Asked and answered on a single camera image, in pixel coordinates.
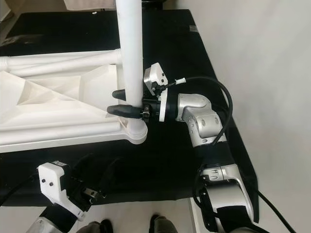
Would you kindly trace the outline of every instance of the person's foot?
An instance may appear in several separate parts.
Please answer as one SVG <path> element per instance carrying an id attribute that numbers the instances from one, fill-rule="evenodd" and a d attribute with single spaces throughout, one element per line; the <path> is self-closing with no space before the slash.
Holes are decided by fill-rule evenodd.
<path id="1" fill-rule="evenodd" d="M 99 226 L 101 233 L 113 233 L 112 223 L 109 219 L 104 219 Z"/>
<path id="2" fill-rule="evenodd" d="M 154 231 L 155 231 L 155 220 L 159 216 L 160 215 L 157 215 L 157 214 L 152 215 L 152 217 L 150 219 L 149 233 L 154 233 Z"/>

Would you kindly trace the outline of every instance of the table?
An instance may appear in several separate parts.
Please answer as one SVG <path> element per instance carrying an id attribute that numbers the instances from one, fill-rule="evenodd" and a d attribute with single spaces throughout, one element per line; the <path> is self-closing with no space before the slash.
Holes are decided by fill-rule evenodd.
<path id="1" fill-rule="evenodd" d="M 120 47 L 114 11 L 96 14 L 25 13 L 19 17 L 7 38 L 19 35 L 19 40 L 0 47 L 1 56 Z M 144 69 L 159 62 L 169 82 L 197 75 L 216 77 L 189 10 L 143 12 L 143 58 Z M 220 89 L 210 83 L 174 86 L 169 90 L 169 98 L 176 99 L 177 93 L 202 94 L 212 103 L 225 106 Z M 255 171 L 233 120 L 227 138 L 236 163 L 247 179 L 257 185 Z M 191 197 L 193 179 L 200 164 L 200 159 L 193 153 L 185 123 L 152 122 L 148 124 L 146 141 L 140 145 L 121 140 L 2 153 L 0 195 L 32 174 L 42 163 L 59 160 L 72 166 L 87 154 L 96 157 L 95 173 L 107 161 L 121 158 L 115 173 L 115 185 L 102 204 Z M 249 187 L 247 189 L 258 219 L 258 197 Z M 48 204 L 49 201 L 40 194 L 39 182 L 23 187 L 5 203 L 8 206 Z"/>

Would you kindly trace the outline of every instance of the robotic arm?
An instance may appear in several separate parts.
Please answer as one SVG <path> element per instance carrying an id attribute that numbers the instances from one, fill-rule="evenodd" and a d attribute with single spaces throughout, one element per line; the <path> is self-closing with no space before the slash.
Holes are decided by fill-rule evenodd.
<path id="1" fill-rule="evenodd" d="M 184 83 L 185 79 L 176 81 Z M 150 95 L 144 95 L 143 108 L 131 105 L 109 106 L 107 111 L 121 117 L 164 121 L 167 114 L 188 126 L 192 145 L 202 165 L 197 180 L 203 183 L 194 199 L 201 208 L 205 227 L 210 232 L 228 233 L 243 224 L 233 224 L 228 218 L 254 221 L 253 206 L 235 164 L 225 134 L 218 137 L 223 126 L 220 117 L 212 110 L 211 102 L 198 94 L 178 94 L 177 105 L 167 103 L 168 80 L 158 63 L 146 70 L 144 83 Z M 125 91 L 113 93 L 115 98 L 126 100 Z M 41 192 L 53 203 L 33 223 L 27 233 L 66 233 L 76 220 L 82 221 L 86 211 L 103 191 L 93 190 L 71 176 L 68 165 L 55 161 L 38 167 Z"/>
<path id="2" fill-rule="evenodd" d="M 181 79 L 176 84 L 184 82 L 186 80 Z M 202 210 L 205 227 L 211 232 L 222 233 L 253 223 L 252 202 L 232 158 L 225 134 L 218 136 L 223 126 L 218 114 L 212 110 L 211 102 L 198 94 L 178 94 L 177 105 L 167 102 L 169 84 L 159 63 L 146 70 L 144 83 L 154 98 L 144 95 L 142 109 L 115 105 L 109 106 L 108 112 L 122 117 L 142 118 L 146 122 L 164 121 L 166 115 L 175 114 L 176 121 L 187 124 L 195 153 L 203 159 L 197 179 L 202 181 L 204 188 L 199 194 L 201 202 L 197 203 Z M 233 226 L 231 221 L 221 221 L 220 215 L 222 219 L 239 215 L 243 223 Z"/>

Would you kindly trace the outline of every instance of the wire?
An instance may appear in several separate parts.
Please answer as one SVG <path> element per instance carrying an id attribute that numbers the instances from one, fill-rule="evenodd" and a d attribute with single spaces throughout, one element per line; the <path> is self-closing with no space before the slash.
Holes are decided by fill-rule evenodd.
<path id="1" fill-rule="evenodd" d="M 224 132 L 226 131 L 226 129 L 228 128 L 229 126 L 229 123 L 230 123 L 230 120 L 232 118 L 232 112 L 233 112 L 233 103 L 232 103 L 232 98 L 231 98 L 231 95 L 228 91 L 228 89 L 225 87 L 225 85 L 223 85 L 220 81 L 218 81 L 217 79 L 215 78 L 212 78 L 212 77 L 209 77 L 209 76 L 196 76 L 196 77 L 189 77 L 189 78 L 186 78 L 186 82 L 187 83 L 188 81 L 193 81 L 193 80 L 198 80 L 198 79 L 201 79 L 201 80 L 208 80 L 208 81 L 211 81 L 215 84 L 217 84 L 221 89 L 222 91 L 225 93 L 225 96 L 227 97 L 227 100 L 228 100 L 228 116 L 226 118 L 226 121 L 222 127 L 222 129 L 219 131 L 218 135 L 215 137 L 214 141 L 211 143 L 212 145 L 215 145 L 219 139 L 221 138 L 221 136 L 224 134 Z M 176 85 L 176 81 L 173 82 L 173 83 L 170 83 L 170 84 L 167 84 L 167 85 L 164 85 L 161 90 L 164 90 L 170 86 L 173 86 L 173 85 Z"/>
<path id="2" fill-rule="evenodd" d="M 255 187 L 253 186 L 243 175 L 241 172 L 242 177 L 244 180 L 248 183 L 249 187 L 257 193 L 257 195 L 265 202 L 267 205 L 273 210 L 273 212 L 276 214 L 276 216 L 281 220 L 281 222 L 284 224 L 284 226 L 288 229 L 290 233 L 296 233 L 296 231 L 291 227 L 291 225 L 286 221 L 286 219 L 283 217 L 283 215 L 279 212 L 279 210 Z"/>
<path id="3" fill-rule="evenodd" d="M 232 118 L 232 112 L 233 112 L 233 103 L 232 103 L 232 98 L 231 98 L 231 95 L 229 93 L 229 91 L 227 90 L 227 88 L 221 83 L 219 82 L 217 79 L 215 78 L 212 78 L 212 77 L 208 77 L 208 76 L 197 76 L 197 77 L 190 77 L 190 78 L 186 78 L 186 82 L 188 81 L 192 81 L 192 80 L 197 80 L 197 79 L 202 79 L 202 80 L 208 80 L 208 81 L 211 81 L 215 84 L 217 84 L 222 90 L 223 92 L 225 93 L 226 95 L 226 98 L 228 100 L 228 112 L 227 112 L 227 118 L 226 118 L 226 121 L 222 127 L 222 129 L 220 130 L 220 132 L 218 133 L 218 135 L 215 137 L 214 141 L 212 142 L 212 145 L 215 145 L 218 140 L 221 138 L 221 136 L 224 134 L 224 132 L 226 131 L 226 129 L 228 128 L 229 126 L 229 123 L 230 123 L 230 120 Z M 170 84 L 167 84 L 165 86 L 163 86 L 162 88 L 163 89 L 166 89 L 172 85 L 176 85 L 176 82 L 173 82 L 173 83 L 170 83 Z M 193 188 L 192 188 L 192 197 L 194 199 L 194 202 L 197 204 L 197 206 L 199 208 L 203 208 L 201 202 L 198 200 L 198 197 L 196 195 L 196 190 L 197 190 L 197 185 L 198 185 L 198 181 L 199 181 L 199 178 L 200 178 L 200 175 L 201 175 L 201 172 L 202 172 L 202 169 L 205 165 L 202 164 L 200 165 L 197 173 L 196 173 L 196 176 L 195 176 L 195 179 L 194 179 L 194 185 L 193 185 Z M 282 216 L 282 214 L 277 210 L 277 208 L 258 190 L 256 189 L 251 183 L 250 184 L 250 187 L 258 194 L 259 197 L 261 197 L 267 204 L 268 206 L 275 212 L 275 214 L 278 216 L 278 218 L 282 221 L 282 223 L 284 224 L 284 226 L 288 229 L 288 231 L 290 233 L 296 233 L 295 230 L 290 226 L 290 224 L 285 220 L 285 218 Z M 267 233 L 266 230 L 254 225 L 254 224 L 251 224 L 249 226 L 246 226 L 252 230 L 255 230 L 259 233 Z"/>
<path id="4" fill-rule="evenodd" d="M 12 188 L 4 197 L 0 200 L 0 206 L 2 206 L 9 198 L 12 196 L 16 191 L 18 191 L 21 187 L 23 187 L 28 182 L 33 182 L 34 180 L 39 179 L 39 174 L 35 173 L 28 177 L 27 179 L 23 180 L 21 183 L 16 185 L 14 188 Z"/>
<path id="5" fill-rule="evenodd" d="M 219 104 L 216 104 L 216 103 L 213 103 L 213 106 L 212 106 L 212 109 L 215 111 L 215 112 L 218 112 L 219 111 L 223 111 L 225 117 L 229 117 L 229 114 L 228 114 L 228 109 L 226 109 L 225 107 L 219 105 Z M 229 128 L 226 129 L 225 131 L 225 137 L 227 139 L 227 141 L 229 140 Z"/>

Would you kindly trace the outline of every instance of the white cloth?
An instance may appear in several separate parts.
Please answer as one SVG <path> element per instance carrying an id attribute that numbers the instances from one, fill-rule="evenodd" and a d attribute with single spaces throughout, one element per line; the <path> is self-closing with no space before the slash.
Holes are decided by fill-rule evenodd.
<path id="1" fill-rule="evenodd" d="M 64 0 L 70 11 L 116 8 L 115 0 Z"/>

